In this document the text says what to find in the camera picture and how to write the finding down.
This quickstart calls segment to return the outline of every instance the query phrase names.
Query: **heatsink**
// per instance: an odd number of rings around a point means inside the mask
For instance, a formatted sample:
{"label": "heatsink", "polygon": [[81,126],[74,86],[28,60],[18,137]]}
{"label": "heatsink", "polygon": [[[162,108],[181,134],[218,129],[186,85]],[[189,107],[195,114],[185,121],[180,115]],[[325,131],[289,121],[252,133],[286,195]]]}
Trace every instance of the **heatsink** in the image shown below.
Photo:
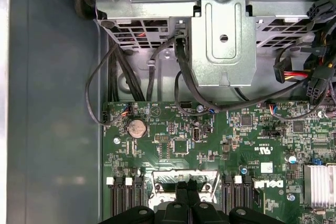
{"label": "heatsink", "polygon": [[304,201],[312,208],[336,206],[336,165],[304,166]]}

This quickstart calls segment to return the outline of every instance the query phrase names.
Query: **silver screw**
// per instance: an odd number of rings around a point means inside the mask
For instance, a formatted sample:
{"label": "silver screw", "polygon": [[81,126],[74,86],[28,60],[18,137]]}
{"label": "silver screw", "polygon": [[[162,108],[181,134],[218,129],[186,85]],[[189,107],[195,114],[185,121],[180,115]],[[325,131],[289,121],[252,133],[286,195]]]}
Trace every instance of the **silver screw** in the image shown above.
{"label": "silver screw", "polygon": [[115,137],[115,138],[113,139],[113,142],[114,142],[115,144],[120,144],[120,138]]}
{"label": "silver screw", "polygon": [[289,201],[294,201],[294,200],[295,200],[295,195],[294,195],[294,194],[288,194],[288,195],[287,195],[287,199],[288,199]]}
{"label": "silver screw", "polygon": [[238,210],[236,211],[236,213],[239,214],[239,215],[245,215],[245,214],[246,214],[246,211],[243,210],[243,209],[238,209]]}
{"label": "silver screw", "polygon": [[169,51],[164,52],[164,57],[166,59],[169,59],[170,58],[170,52]]}
{"label": "silver screw", "polygon": [[196,111],[197,111],[198,113],[202,113],[202,112],[204,111],[204,107],[203,107],[203,105],[199,105],[199,106],[197,106]]}
{"label": "silver screw", "polygon": [[206,203],[201,203],[201,204],[200,204],[200,207],[206,209],[206,208],[209,207],[209,205],[206,204]]}
{"label": "silver screw", "polygon": [[139,214],[140,214],[140,215],[145,215],[145,214],[147,214],[147,210],[140,210],[140,211],[139,211]]}

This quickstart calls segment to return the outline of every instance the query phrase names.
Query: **metal bracket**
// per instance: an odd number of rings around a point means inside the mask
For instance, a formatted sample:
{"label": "metal bracket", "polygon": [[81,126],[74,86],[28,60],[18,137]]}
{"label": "metal bracket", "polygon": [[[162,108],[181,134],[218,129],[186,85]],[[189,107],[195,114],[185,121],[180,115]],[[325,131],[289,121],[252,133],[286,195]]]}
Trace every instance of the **metal bracket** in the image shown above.
{"label": "metal bracket", "polygon": [[246,13],[246,1],[201,0],[201,10],[191,21],[192,68],[198,85],[251,85],[256,26]]}

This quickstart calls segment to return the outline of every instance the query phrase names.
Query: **cable connector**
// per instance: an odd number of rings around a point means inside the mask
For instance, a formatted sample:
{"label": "cable connector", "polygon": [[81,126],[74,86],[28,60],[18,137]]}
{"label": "cable connector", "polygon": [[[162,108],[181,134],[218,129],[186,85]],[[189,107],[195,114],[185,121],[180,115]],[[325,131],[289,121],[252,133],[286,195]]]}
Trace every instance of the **cable connector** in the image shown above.
{"label": "cable connector", "polygon": [[326,54],[325,52],[327,52],[327,48],[326,47],[301,47],[300,52],[309,52],[315,56],[319,56],[319,57],[324,57],[324,55]]}
{"label": "cable connector", "polygon": [[316,1],[307,12],[311,21],[326,20],[336,15],[336,6],[330,0]]}
{"label": "cable connector", "polygon": [[328,87],[329,80],[334,76],[335,69],[317,66],[307,86],[307,96],[317,99]]}
{"label": "cable connector", "polygon": [[288,71],[288,72],[292,71],[292,60],[290,56],[287,56],[282,61],[276,63],[273,66],[273,69],[274,69],[276,80],[280,83],[284,83],[286,81],[284,71]]}

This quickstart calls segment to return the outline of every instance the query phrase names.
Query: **capacitor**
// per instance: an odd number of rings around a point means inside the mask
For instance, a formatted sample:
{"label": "capacitor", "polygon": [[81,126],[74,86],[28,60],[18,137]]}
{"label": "capacitor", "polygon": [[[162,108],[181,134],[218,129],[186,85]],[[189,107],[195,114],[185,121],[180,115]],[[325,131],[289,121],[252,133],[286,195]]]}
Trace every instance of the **capacitor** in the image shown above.
{"label": "capacitor", "polygon": [[297,159],[296,159],[296,157],[293,156],[292,154],[287,154],[287,155],[285,156],[285,161],[288,162],[288,163],[290,163],[290,164],[296,164]]}
{"label": "capacitor", "polygon": [[142,138],[147,132],[147,126],[142,120],[135,119],[128,125],[127,132],[133,138]]}
{"label": "capacitor", "polygon": [[246,175],[247,172],[248,172],[248,170],[246,169],[246,167],[243,166],[243,165],[239,166],[239,170],[240,170],[241,174],[243,174],[243,175]]}
{"label": "capacitor", "polygon": [[297,161],[297,159],[296,159],[295,156],[290,156],[290,157],[288,158],[288,162],[289,162],[290,164],[296,164],[296,161]]}

